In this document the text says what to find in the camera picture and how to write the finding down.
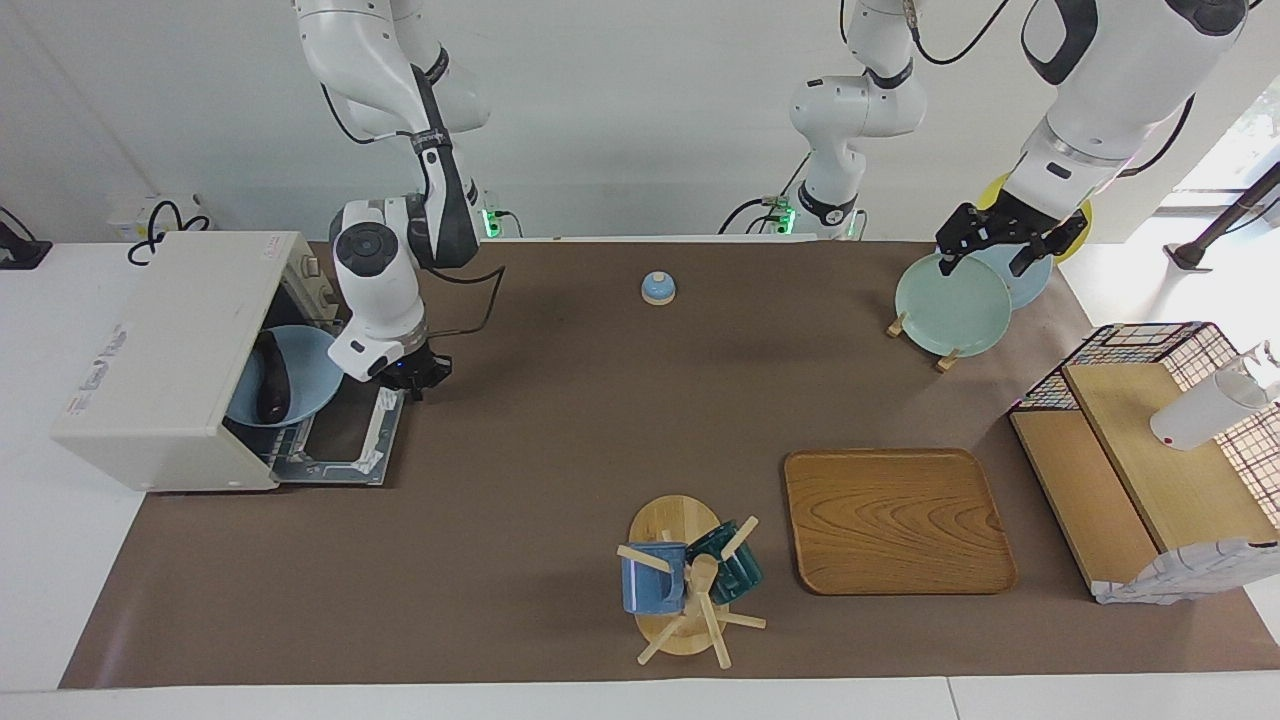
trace clear glass bottle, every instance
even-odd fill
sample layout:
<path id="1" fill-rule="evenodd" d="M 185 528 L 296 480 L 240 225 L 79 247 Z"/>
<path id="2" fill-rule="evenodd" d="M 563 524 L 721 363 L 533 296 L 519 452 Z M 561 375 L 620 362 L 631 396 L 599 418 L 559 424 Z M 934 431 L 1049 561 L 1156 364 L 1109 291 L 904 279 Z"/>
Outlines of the clear glass bottle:
<path id="1" fill-rule="evenodd" d="M 1271 341 L 1236 355 L 1151 418 L 1151 432 L 1176 450 L 1196 450 L 1280 398 Z"/>

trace white wall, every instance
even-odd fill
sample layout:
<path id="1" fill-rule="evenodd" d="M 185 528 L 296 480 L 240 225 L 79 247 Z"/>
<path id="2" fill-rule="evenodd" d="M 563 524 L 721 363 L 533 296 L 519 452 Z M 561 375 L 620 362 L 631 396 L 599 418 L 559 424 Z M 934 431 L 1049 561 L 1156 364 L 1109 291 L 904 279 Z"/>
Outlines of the white wall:
<path id="1" fill-rule="evenodd" d="M 988 5 L 936 0 L 925 42 L 951 53 Z M 714 232 L 803 156 L 794 87 L 860 72 L 836 0 L 429 6 L 494 105 L 465 138 L 472 170 L 530 234 Z M 1029 6 L 964 63 L 920 68 L 932 108 L 915 136 L 867 143 L 869 237 L 932 237 L 1016 159 L 1053 97 L 1018 42 Z M 1175 151 L 1100 199 L 1098 240 L 1128 237 L 1280 72 L 1277 35 L 1265 4 Z M 197 191 L 224 227 L 321 237 L 343 201 L 419 182 L 402 146 L 333 127 L 288 0 L 0 0 L 0 202 L 60 240 L 109 238 L 105 196 L 146 190 Z"/>

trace microwave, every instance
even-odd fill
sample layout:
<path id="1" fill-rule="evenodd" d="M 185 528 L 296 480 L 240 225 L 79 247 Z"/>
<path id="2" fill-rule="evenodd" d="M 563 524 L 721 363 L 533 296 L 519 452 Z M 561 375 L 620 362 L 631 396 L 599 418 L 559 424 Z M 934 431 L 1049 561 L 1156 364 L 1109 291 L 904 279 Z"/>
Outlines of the microwave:
<path id="1" fill-rule="evenodd" d="M 381 484 L 404 393 L 343 384 L 284 428 L 227 416 L 264 329 L 340 329 L 340 301 L 296 232 L 172 232 L 50 432 L 141 492 Z"/>

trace black wire rack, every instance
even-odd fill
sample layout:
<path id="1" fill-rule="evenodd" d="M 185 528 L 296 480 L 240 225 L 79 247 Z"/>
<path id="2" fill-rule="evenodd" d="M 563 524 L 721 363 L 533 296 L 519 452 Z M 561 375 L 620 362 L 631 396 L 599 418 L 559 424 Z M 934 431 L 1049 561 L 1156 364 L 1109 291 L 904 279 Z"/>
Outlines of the black wire rack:
<path id="1" fill-rule="evenodd" d="M 1079 410 L 1062 373 L 1071 365 L 1160 363 L 1187 391 L 1238 354 L 1213 323 L 1106 325 L 1037 383 L 1011 413 Z M 1216 441 L 1271 524 L 1280 529 L 1280 406 L 1253 415 Z"/>

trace brown table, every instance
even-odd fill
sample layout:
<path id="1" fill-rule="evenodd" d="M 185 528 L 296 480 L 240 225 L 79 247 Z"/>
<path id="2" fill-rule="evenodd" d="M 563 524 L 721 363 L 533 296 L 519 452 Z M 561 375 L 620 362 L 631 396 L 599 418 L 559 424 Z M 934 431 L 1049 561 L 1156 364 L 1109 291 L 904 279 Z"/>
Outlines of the brown table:
<path id="1" fill-rule="evenodd" d="M 1280 667 L 1243 592 L 1100 606 L 1005 410 L 1088 332 L 1061 277 L 947 375 L 883 328 L 923 245 L 490 245 L 509 265 L 457 370 L 403 419 L 384 488 L 152 496 L 67 688 L 833 678 Z M 680 295 L 655 309 L 643 275 Z M 438 327 L 485 291 L 428 281 Z M 961 447 L 983 462 L 1020 583 L 993 597 L 817 597 L 792 570 L 782 459 Z M 635 664 L 618 561 L 635 511 L 689 493 L 760 518 L 764 584 L 712 653 Z"/>

